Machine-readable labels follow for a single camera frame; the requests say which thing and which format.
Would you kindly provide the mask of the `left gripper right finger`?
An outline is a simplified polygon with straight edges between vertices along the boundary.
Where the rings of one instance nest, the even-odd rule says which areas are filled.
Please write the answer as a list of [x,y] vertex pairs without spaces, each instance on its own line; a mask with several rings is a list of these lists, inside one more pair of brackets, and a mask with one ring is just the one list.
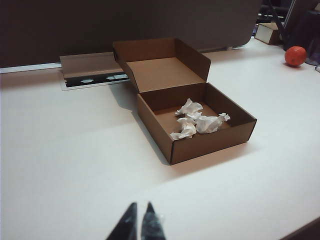
[[151,202],[148,202],[141,226],[141,240],[165,240],[165,233]]

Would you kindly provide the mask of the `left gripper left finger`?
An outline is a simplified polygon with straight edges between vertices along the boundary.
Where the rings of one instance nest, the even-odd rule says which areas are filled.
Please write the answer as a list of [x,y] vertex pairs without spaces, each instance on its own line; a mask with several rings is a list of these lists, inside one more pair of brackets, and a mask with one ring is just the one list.
[[136,240],[137,239],[137,203],[133,202],[124,212],[107,240]]

